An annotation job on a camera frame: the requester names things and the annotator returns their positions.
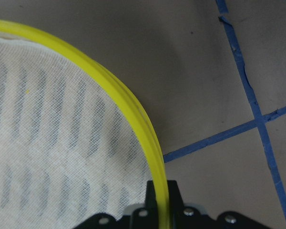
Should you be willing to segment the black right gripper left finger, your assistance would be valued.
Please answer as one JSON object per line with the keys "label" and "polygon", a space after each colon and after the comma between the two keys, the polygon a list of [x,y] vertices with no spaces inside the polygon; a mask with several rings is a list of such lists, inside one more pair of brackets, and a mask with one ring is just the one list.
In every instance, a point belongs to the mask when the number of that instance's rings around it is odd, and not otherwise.
{"label": "black right gripper left finger", "polygon": [[152,180],[147,181],[144,205],[148,209],[157,209],[155,188]]}

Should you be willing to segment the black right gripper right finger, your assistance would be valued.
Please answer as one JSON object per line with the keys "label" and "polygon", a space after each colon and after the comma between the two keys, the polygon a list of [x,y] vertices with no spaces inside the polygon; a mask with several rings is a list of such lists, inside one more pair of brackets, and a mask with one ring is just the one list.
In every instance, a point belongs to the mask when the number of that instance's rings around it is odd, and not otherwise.
{"label": "black right gripper right finger", "polygon": [[169,191],[169,204],[171,210],[181,210],[184,208],[184,202],[175,180],[168,180],[168,191]]}

